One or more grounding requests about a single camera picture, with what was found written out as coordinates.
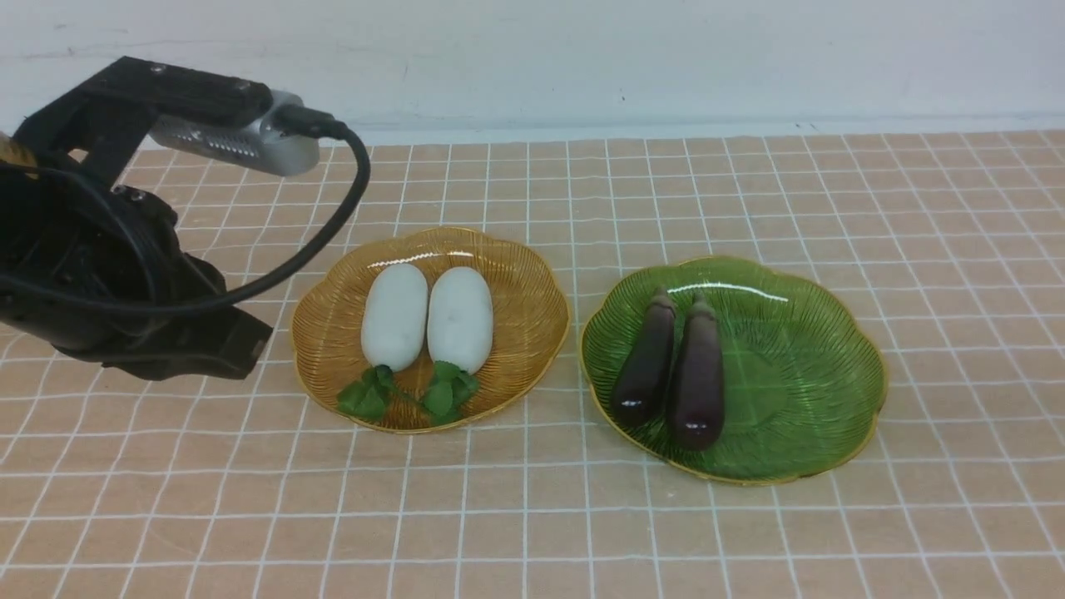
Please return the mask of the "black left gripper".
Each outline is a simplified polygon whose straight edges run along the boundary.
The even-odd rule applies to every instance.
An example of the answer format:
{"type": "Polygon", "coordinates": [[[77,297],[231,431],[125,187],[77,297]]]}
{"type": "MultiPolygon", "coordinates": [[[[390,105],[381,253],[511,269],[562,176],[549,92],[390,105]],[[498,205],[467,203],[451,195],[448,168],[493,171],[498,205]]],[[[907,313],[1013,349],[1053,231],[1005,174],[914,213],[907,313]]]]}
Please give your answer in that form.
{"type": "Polygon", "coordinates": [[[222,295],[222,272],[181,249],[176,213],[153,194],[91,181],[75,166],[2,166],[4,325],[62,355],[133,378],[246,379],[273,329],[235,307],[121,317],[19,291],[15,280],[99,302],[169,304],[222,295]]]}

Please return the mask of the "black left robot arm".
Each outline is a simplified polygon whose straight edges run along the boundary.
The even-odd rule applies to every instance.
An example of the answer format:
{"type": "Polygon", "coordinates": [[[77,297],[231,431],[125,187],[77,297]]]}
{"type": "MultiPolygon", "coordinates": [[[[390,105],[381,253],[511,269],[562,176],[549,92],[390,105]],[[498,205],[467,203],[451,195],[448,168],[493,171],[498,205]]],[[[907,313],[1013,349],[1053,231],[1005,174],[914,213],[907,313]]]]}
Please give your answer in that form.
{"type": "Polygon", "coordinates": [[[125,302],[220,295],[224,275],[182,250],[177,220],[155,194],[103,185],[71,156],[40,158],[2,137],[2,322],[67,357],[138,379],[246,379],[273,330],[240,308],[194,317],[113,317],[12,287],[18,278],[70,295],[125,302]]]}

